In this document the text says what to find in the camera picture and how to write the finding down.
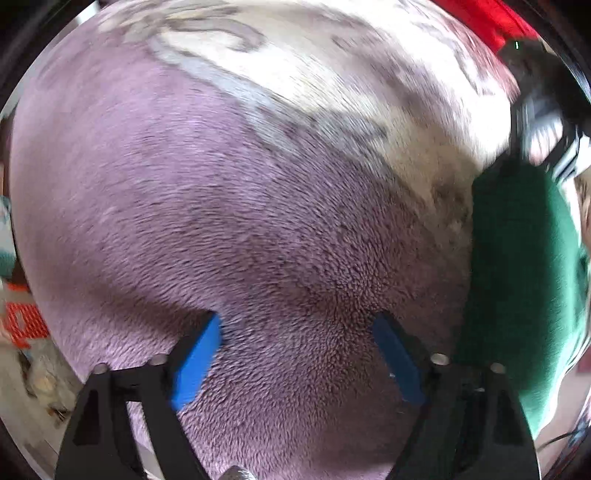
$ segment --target orange patterned cloth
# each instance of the orange patterned cloth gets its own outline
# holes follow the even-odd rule
[[[8,291],[22,291],[20,288],[4,282],[4,288]],[[27,340],[47,338],[49,330],[37,305],[31,302],[14,302],[7,299],[5,303],[5,315],[2,324],[9,334],[12,343],[17,348],[29,348]]]

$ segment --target black cable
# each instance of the black cable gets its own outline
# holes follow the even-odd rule
[[[565,439],[566,437],[572,437],[573,435],[577,435],[578,433],[581,433],[581,432],[586,432],[587,430],[589,430],[589,428],[591,428],[591,426],[587,426],[582,429],[577,429],[577,430],[573,430],[572,432],[567,432],[567,433],[563,433],[562,435],[558,435],[557,437],[554,437],[553,439],[542,443],[542,445],[540,445],[538,448],[536,448],[535,451],[540,452],[540,451],[544,450],[548,445],[551,445],[554,442],[558,442],[559,440]]]

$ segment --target metal screw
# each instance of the metal screw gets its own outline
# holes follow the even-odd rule
[[[92,372],[95,375],[102,375],[109,371],[109,365],[107,364],[96,364],[95,367],[92,369]]]
[[[156,365],[164,365],[166,360],[168,360],[168,355],[166,353],[157,353],[150,360],[148,360],[148,363],[155,367]]]
[[[434,353],[431,356],[431,363],[444,367],[445,365],[449,365],[449,357],[443,355],[443,353]]]
[[[507,369],[505,368],[505,365],[498,364],[496,362],[491,365],[491,370],[494,373],[499,374],[499,375],[502,375],[507,371]]]

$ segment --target green cloth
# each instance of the green cloth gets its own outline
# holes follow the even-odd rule
[[[472,193],[472,280],[454,360],[503,364],[535,438],[587,342],[588,256],[542,169],[490,168]]]

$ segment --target blue gripper pad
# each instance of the blue gripper pad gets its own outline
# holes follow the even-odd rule
[[[222,344],[222,322],[215,314],[194,344],[186,360],[174,374],[173,395],[170,399],[173,408],[179,411],[191,403],[205,379],[213,356]]]
[[[375,316],[373,333],[380,353],[396,377],[404,400],[413,405],[425,403],[427,397],[423,392],[421,362],[417,364],[413,357],[413,347],[417,347],[413,343],[418,342],[418,339],[408,335],[387,312],[380,312]]]

